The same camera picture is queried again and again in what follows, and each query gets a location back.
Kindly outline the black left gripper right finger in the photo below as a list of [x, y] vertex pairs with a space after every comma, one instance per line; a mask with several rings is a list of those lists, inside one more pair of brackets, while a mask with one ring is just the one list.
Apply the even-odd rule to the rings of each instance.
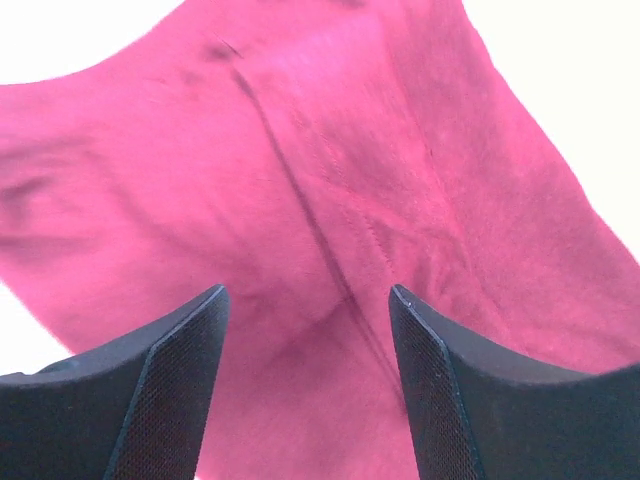
[[403, 286], [393, 341], [423, 479], [635, 479], [639, 369], [587, 374], [509, 350]]

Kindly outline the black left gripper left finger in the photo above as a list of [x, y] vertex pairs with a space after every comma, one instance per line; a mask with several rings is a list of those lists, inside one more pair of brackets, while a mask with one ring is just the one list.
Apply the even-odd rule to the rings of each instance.
[[216, 285], [100, 347], [2, 376], [2, 478], [194, 478], [229, 310]]

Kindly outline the maroon t shirt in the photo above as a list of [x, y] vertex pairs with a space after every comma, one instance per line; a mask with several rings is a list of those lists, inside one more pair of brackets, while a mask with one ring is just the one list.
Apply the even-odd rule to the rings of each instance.
[[458, 1], [187, 1], [1, 90], [1, 277], [85, 350], [214, 284], [204, 479], [413, 479], [387, 298], [586, 371], [639, 266]]

